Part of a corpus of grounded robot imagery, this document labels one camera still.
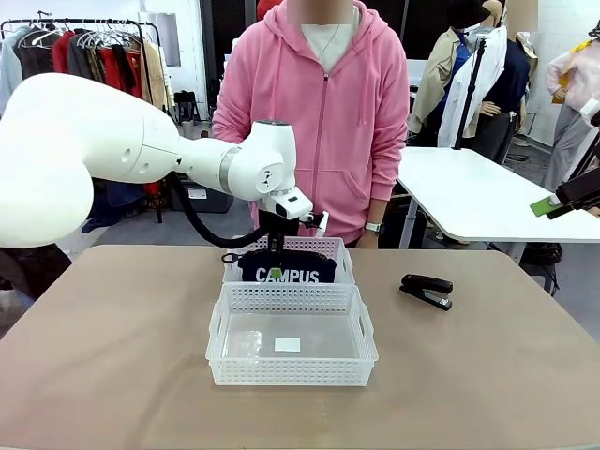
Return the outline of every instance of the transparent plastic bin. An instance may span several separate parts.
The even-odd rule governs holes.
[[[344,241],[342,239],[338,237],[324,237],[322,239],[316,237],[286,237],[283,247],[290,250],[316,251],[325,255],[327,258],[330,258],[337,263],[335,283],[355,284],[353,262],[350,258],[350,252],[344,246]],[[259,250],[262,248],[267,248],[266,237],[251,246],[239,248],[237,250],[229,250],[229,253],[243,255],[248,251]],[[242,281],[242,269],[239,268],[237,262],[231,264],[226,263],[223,283],[240,281]]]
[[[206,359],[218,385],[365,386],[379,355],[354,285],[229,283]]]

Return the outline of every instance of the white label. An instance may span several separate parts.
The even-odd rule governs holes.
[[[300,339],[295,337],[276,337],[275,338],[276,352],[300,352]]]
[[[191,200],[206,200],[206,189],[188,189],[187,194]]]

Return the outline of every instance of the hand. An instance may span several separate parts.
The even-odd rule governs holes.
[[[554,97],[560,101],[566,100],[566,95],[568,94],[567,90],[561,87],[558,91],[554,93]]]
[[[379,248],[379,235],[375,232],[365,231],[358,240],[356,248],[377,250]]]
[[[493,101],[484,101],[481,104],[481,110],[479,111],[480,114],[486,115],[487,117],[495,117],[500,114],[500,112],[500,108],[498,108]]]

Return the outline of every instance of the stapler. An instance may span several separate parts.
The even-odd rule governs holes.
[[[445,279],[407,275],[402,279],[400,290],[444,311],[452,307],[448,296],[454,290],[454,285]]]

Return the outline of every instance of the pink hoodie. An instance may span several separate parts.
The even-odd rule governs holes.
[[[370,199],[390,199],[410,108],[398,36],[377,11],[354,4],[360,26],[329,74],[288,23],[287,1],[249,27],[228,63],[213,127],[215,137],[240,143],[255,120],[291,124],[297,185],[315,212],[330,213],[327,235],[346,243],[362,235]]]

